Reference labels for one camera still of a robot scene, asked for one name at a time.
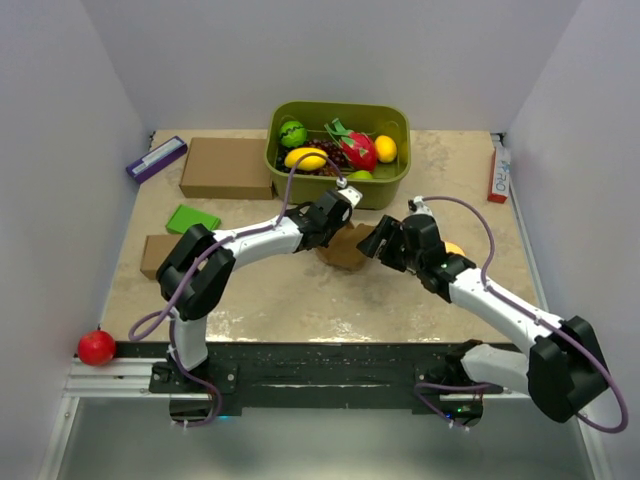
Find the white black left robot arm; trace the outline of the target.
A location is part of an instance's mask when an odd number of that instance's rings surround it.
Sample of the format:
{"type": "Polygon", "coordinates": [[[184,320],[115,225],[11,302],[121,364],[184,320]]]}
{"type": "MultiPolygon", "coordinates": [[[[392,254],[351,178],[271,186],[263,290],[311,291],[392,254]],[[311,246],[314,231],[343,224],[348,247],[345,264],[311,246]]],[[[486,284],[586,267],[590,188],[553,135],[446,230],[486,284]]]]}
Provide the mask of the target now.
{"type": "Polygon", "coordinates": [[[185,392],[207,380],[207,317],[220,302],[231,274],[251,263],[326,247],[345,226],[362,194],[353,187],[329,190],[317,201],[236,230],[188,229],[156,273],[162,297],[174,319],[170,354],[177,362],[173,382],[185,392]]]}

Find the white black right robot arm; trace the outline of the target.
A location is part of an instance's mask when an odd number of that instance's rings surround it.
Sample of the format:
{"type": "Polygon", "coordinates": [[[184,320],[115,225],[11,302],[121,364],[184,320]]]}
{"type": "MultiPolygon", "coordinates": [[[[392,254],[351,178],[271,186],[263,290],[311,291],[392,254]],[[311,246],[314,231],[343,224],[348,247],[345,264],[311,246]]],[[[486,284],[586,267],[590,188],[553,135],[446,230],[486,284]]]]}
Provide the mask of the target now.
{"type": "Polygon", "coordinates": [[[447,250],[435,219],[414,213],[384,216],[358,250],[399,272],[410,272],[429,292],[456,305],[507,337],[507,351],[470,341],[445,369],[459,393],[492,384],[531,398],[553,421],[564,423],[608,388],[607,369],[591,325],[540,310],[482,276],[463,255],[447,250]]]}

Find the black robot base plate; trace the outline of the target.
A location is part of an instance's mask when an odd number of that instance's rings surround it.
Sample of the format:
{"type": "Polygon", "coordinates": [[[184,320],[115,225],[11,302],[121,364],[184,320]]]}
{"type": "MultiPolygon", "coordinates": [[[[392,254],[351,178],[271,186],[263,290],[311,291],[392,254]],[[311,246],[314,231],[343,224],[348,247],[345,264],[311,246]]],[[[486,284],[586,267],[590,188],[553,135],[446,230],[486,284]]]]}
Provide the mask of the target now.
{"type": "Polygon", "coordinates": [[[184,376],[175,361],[157,362],[154,394],[205,394],[216,387],[224,415],[246,408],[394,409],[427,414],[418,395],[435,405],[442,394],[474,395],[458,365],[473,347],[429,343],[208,343],[204,363],[184,376]]]}

